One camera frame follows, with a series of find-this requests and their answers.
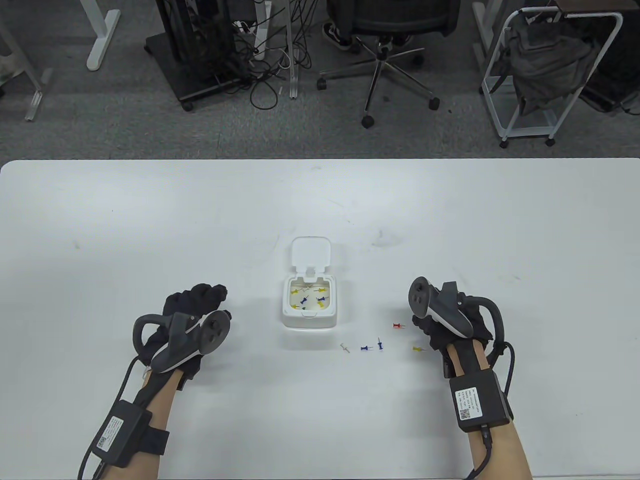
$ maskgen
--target label sticker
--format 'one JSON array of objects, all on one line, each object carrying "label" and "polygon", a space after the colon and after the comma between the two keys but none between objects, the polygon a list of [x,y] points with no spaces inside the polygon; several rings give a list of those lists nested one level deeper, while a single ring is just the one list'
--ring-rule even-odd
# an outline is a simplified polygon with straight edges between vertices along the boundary
[{"label": "label sticker", "polygon": [[98,448],[100,450],[104,450],[105,452],[109,451],[111,444],[116,438],[116,435],[120,431],[120,427],[122,427],[123,423],[124,421],[122,419],[119,419],[118,417],[111,417],[111,420],[109,420],[109,423],[107,423],[106,428],[102,432],[100,440],[98,440]]},{"label": "label sticker", "polygon": [[472,420],[482,417],[477,388],[471,387],[465,390],[458,390],[456,392],[456,403],[458,404],[460,420]]}]

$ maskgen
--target office chair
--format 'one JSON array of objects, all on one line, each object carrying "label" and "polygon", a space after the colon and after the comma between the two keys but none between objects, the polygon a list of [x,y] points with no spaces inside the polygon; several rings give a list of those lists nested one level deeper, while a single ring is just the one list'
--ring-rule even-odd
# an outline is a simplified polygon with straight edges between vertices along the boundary
[{"label": "office chair", "polygon": [[[336,2],[340,0],[328,0],[327,11],[329,17],[336,19]],[[334,70],[320,72],[317,80],[317,89],[326,89],[326,78],[346,77],[357,72],[362,65],[375,63],[373,78],[367,101],[364,106],[362,126],[366,129],[374,124],[373,117],[369,115],[371,98],[378,84],[378,79],[383,70],[391,71],[418,86],[429,97],[429,109],[437,110],[440,107],[440,99],[418,79],[414,78],[403,69],[394,65],[392,60],[410,54],[416,54],[413,64],[422,65],[424,58],[418,54],[424,48],[416,48],[390,54],[392,50],[393,35],[420,35],[430,32],[441,32],[443,36],[451,34],[458,25],[458,13],[460,12],[460,0],[355,0],[355,15],[353,20],[353,36],[357,45],[365,49],[373,58],[351,63],[350,65]],[[358,35],[372,35],[377,37],[376,50],[369,48]]]}]

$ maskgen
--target gray backpack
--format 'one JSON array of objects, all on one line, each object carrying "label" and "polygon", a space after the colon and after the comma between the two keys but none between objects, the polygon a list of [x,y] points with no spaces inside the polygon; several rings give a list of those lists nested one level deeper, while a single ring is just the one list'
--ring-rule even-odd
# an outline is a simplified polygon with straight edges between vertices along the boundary
[{"label": "gray backpack", "polygon": [[496,62],[500,79],[491,93],[512,75],[521,115],[548,108],[584,86],[600,52],[567,22],[528,24],[522,14],[505,32],[505,44]]}]

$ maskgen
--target battery pack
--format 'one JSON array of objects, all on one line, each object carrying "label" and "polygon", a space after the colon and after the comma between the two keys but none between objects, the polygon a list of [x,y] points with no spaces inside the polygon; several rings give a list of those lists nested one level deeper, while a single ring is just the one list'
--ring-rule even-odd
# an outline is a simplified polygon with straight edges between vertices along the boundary
[{"label": "battery pack", "polygon": [[462,431],[468,433],[480,430],[482,425],[497,427],[509,423],[509,408],[492,369],[453,377],[449,386]]},{"label": "battery pack", "polygon": [[151,421],[151,412],[120,400],[98,430],[91,452],[108,465],[124,468],[131,461]]}]

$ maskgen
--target box lid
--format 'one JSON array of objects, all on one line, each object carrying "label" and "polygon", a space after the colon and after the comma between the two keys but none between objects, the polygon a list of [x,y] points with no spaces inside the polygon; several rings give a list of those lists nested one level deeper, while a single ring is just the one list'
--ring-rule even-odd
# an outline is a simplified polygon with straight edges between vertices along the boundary
[{"label": "box lid", "polygon": [[297,273],[315,279],[331,264],[331,242],[324,237],[298,237],[291,243],[291,262]]}]

